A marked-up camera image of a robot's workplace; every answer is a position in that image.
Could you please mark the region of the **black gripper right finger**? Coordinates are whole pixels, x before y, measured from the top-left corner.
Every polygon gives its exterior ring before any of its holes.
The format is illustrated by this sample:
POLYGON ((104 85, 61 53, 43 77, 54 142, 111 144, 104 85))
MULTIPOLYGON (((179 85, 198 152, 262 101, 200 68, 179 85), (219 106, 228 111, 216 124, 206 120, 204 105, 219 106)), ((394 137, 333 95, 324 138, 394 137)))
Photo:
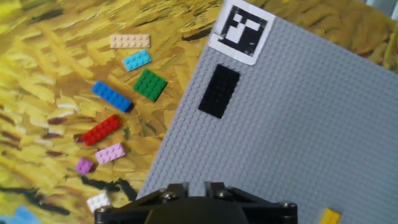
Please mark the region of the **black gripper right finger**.
POLYGON ((269 202, 223 182, 205 182, 205 195, 234 205, 248 223, 298 223, 298 206, 290 201, 269 202))

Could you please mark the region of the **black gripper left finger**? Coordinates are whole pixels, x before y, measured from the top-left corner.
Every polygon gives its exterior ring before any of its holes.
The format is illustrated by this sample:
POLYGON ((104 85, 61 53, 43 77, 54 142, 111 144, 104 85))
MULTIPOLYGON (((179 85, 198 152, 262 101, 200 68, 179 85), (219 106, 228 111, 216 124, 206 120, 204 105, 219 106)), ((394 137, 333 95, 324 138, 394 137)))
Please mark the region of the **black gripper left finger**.
POLYGON ((145 223, 151 211, 188 198, 188 191, 188 182, 169 184, 120 208, 104 205, 95 210, 94 223, 145 223))

